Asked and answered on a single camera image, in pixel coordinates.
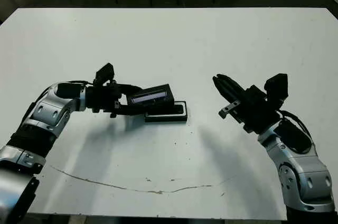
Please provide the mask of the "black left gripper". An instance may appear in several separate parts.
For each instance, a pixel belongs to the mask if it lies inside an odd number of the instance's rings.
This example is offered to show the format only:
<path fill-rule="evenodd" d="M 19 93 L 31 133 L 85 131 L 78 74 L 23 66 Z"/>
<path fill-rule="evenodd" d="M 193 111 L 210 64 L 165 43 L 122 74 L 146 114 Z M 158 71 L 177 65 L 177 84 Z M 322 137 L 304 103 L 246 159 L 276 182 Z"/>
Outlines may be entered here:
<path fill-rule="evenodd" d="M 118 115 L 140 115 L 146 112 L 145 108 L 138 106 L 120 105 L 115 111 L 115 104 L 123 95 L 133 95 L 141 91 L 141 87 L 128 84 L 108 83 L 104 86 L 86 87 L 85 106 L 93 113 L 110 113 L 110 118 Z"/>

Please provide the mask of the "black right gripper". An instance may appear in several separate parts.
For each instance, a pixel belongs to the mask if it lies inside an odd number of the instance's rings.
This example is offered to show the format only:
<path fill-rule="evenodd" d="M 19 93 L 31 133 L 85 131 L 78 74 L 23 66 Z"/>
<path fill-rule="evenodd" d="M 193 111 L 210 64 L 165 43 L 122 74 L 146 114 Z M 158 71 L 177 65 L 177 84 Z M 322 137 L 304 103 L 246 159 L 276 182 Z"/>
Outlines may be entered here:
<path fill-rule="evenodd" d="M 280 115 L 266 100 L 267 95 L 255 85 L 244 90 L 224 74 L 217 74 L 212 80 L 220 95 L 230 103 L 219 111 L 221 118 L 231 115 L 243 123 L 247 133 L 263 133 L 280 121 Z"/>

